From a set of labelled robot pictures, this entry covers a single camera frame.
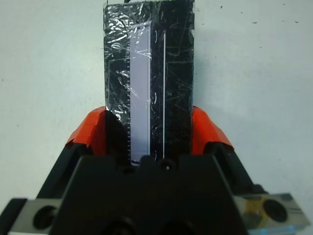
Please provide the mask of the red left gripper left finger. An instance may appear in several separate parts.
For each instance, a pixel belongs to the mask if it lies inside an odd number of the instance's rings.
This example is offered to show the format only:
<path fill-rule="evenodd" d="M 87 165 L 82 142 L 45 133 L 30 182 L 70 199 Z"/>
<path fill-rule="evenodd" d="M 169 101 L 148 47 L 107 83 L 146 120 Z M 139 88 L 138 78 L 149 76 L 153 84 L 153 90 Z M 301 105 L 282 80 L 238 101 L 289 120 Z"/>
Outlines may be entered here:
<path fill-rule="evenodd" d="M 62 198 L 79 159 L 106 153 L 106 108 L 92 110 L 70 135 L 37 198 Z"/>

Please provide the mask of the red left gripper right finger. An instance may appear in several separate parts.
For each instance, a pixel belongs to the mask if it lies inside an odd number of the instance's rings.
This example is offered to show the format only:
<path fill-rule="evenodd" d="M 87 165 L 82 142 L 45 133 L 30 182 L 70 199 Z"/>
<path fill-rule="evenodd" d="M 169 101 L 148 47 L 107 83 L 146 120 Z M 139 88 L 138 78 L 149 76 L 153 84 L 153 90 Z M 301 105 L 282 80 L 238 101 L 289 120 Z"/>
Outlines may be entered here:
<path fill-rule="evenodd" d="M 192 114 L 192 154 L 214 156 L 235 195 L 264 193 L 263 187 L 251 180 L 224 132 L 196 106 Z"/>

